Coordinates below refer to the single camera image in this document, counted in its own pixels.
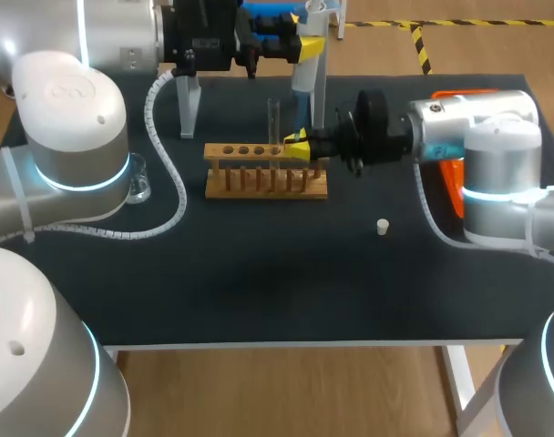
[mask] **orange component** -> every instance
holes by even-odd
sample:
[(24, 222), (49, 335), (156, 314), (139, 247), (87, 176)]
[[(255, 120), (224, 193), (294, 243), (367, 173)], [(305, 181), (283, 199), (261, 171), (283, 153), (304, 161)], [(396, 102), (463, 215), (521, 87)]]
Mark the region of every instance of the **orange component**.
[[(497, 89), (454, 89), (449, 91), (437, 91), (433, 93), (431, 98), (445, 98), (452, 96), (464, 96), (470, 94), (486, 94), (494, 93), (498, 91)], [(464, 217), (464, 201), (462, 188), (464, 184), (464, 161), (455, 160), (455, 161), (441, 161), (439, 162), (439, 167), (441, 168), (441, 173), (443, 174), (443, 180), (447, 186), (447, 191), (449, 192), (449, 197), (451, 198), (451, 203), (453, 204), (453, 209), (455, 210), (457, 216), (462, 219)]]

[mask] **yellow-black hazard tape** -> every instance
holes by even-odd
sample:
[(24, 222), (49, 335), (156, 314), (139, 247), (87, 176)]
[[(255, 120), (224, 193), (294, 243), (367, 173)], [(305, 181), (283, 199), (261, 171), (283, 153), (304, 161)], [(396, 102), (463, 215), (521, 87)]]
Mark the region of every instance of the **yellow-black hazard tape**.
[(383, 20), (353, 21), (346, 27), (410, 27), (412, 25), (544, 25), (554, 27), (554, 20)]
[(432, 75), (433, 68), (431, 68), (431, 62), (429, 61), (429, 55), (426, 53), (425, 45), (423, 44), (423, 34), (421, 33), (420, 25), (411, 26), (411, 35), (413, 36), (413, 42), (415, 43), (416, 52), (419, 56), (419, 64), (423, 69), (424, 75)]

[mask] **wooden test tube rack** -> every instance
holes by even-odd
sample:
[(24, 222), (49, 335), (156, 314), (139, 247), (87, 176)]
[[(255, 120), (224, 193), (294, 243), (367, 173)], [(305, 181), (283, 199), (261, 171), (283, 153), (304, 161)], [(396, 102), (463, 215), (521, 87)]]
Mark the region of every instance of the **wooden test tube rack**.
[[(325, 160), (308, 163), (289, 158), (283, 146), (209, 143), (204, 146), (204, 159), (211, 163), (207, 198), (328, 198)], [(287, 168), (272, 166), (281, 162)]]

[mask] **wooden floor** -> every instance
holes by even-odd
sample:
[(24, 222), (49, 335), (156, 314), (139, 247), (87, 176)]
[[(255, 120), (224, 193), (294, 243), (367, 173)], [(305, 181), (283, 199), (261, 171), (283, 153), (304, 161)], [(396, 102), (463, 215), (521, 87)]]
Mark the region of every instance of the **wooden floor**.
[[(348, 21), (554, 19), (554, 0), (348, 2)], [(426, 27), (423, 38), (436, 74), (525, 74), (554, 132), (554, 28)], [(331, 44), (329, 71), (421, 74), (411, 36), (398, 28), (346, 29), (345, 40)], [(290, 72), (279, 61), (259, 68), (261, 76)], [(0, 97), (0, 138), (12, 110)], [(467, 350), (478, 385), (498, 348)], [(432, 348), (133, 352), (119, 365), (131, 393), (132, 437), (454, 434)]]

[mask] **black tabletop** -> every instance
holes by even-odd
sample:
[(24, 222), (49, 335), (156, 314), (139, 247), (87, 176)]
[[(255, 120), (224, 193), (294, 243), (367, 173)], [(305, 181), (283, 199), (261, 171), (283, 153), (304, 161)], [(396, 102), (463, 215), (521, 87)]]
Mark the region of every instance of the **black tabletop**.
[[(149, 229), (173, 214), (177, 195), (143, 124), (151, 80), (116, 82), (126, 99), (130, 147), (148, 162), (153, 194), (98, 225)], [(282, 134), (289, 133), (294, 105), (290, 78), (208, 78), (201, 85), (193, 140), (180, 139), (174, 86), (156, 107), (156, 126), (189, 196), (176, 228), (141, 241), (42, 232), (30, 246), (21, 239), (4, 245), (37, 265), (103, 344), (518, 339), (554, 310), (554, 266), (453, 249), (436, 237), (408, 159), (362, 178), (334, 159), (326, 201), (205, 199), (204, 143), (266, 142), (269, 97), (281, 100)], [(328, 79), (326, 124), (363, 88), (382, 88), (392, 110), (401, 111), (439, 89), (470, 87), (529, 92), (522, 76), (336, 77)], [(542, 127), (548, 185), (554, 139)], [(22, 141), (15, 117), (5, 143)], [(433, 167), (424, 173), (436, 220), (457, 234), (445, 189)], [(376, 234), (380, 218), (390, 221), (384, 237)]]

